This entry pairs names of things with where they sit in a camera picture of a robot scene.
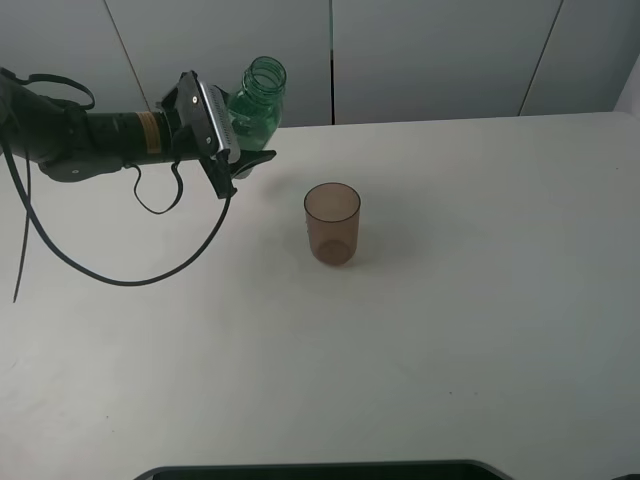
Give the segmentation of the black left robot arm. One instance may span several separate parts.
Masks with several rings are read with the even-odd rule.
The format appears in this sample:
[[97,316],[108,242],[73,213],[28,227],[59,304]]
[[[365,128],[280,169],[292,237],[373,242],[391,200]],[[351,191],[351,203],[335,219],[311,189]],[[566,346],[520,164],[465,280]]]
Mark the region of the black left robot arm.
[[235,193],[232,179],[272,160],[273,150],[239,147],[223,92],[193,71],[181,74],[155,111],[96,113],[29,90],[36,82],[84,87],[66,77],[1,72],[1,131],[12,151],[58,182],[79,182],[133,166],[196,160],[220,199]]

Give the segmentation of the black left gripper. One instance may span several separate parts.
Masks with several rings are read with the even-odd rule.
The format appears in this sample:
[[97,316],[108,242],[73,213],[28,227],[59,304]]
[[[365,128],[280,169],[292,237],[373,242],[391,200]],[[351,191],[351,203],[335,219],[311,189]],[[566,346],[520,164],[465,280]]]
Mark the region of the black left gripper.
[[[221,90],[226,100],[226,93]],[[189,127],[182,125],[176,110],[177,87],[169,91],[158,103],[158,107],[167,118],[171,131],[171,151],[180,159],[195,159],[200,162],[209,182],[219,199],[229,199],[234,196],[236,189],[231,179],[242,179],[258,165],[270,162],[276,156],[274,150],[224,150],[221,158],[203,158],[197,151],[193,133]]]

